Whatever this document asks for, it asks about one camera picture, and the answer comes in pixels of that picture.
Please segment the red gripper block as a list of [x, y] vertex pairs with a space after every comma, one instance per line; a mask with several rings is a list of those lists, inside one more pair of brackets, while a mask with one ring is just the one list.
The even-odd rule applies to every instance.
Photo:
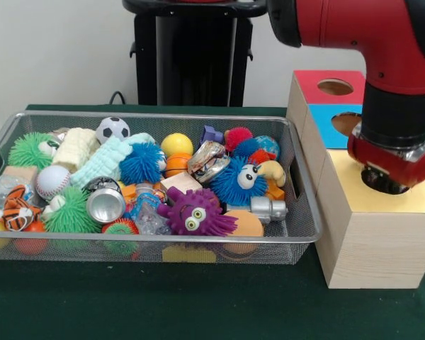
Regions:
[[363, 165], [361, 179], [372, 189], [410, 189], [425, 181], [425, 144], [408, 152], [388, 150], [354, 132], [348, 154]]

